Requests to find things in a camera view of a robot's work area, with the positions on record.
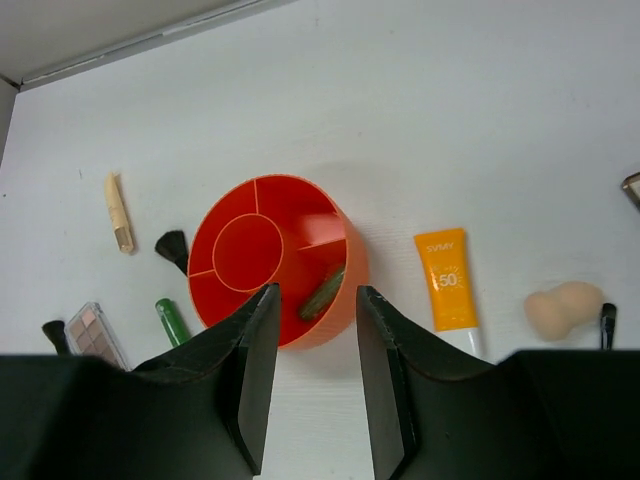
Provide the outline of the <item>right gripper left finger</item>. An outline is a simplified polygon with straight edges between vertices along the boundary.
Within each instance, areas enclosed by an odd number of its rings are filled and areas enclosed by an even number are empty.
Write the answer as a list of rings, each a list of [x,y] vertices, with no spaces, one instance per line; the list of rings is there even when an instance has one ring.
[[[264,459],[281,318],[276,284],[229,317],[145,361],[143,440],[159,476],[257,476]]]

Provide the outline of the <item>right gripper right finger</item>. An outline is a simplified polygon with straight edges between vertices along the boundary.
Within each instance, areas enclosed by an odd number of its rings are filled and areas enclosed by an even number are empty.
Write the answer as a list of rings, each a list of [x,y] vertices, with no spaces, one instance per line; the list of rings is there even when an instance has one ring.
[[[495,366],[420,327],[372,286],[359,287],[356,303],[375,478],[499,478]]]

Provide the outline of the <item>green lip balm stick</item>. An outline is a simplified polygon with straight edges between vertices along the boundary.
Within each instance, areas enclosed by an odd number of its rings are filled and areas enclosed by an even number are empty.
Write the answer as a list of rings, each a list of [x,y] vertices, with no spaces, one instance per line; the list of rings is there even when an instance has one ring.
[[[155,303],[155,310],[172,347],[185,344],[192,338],[191,332],[173,300],[159,299]]]

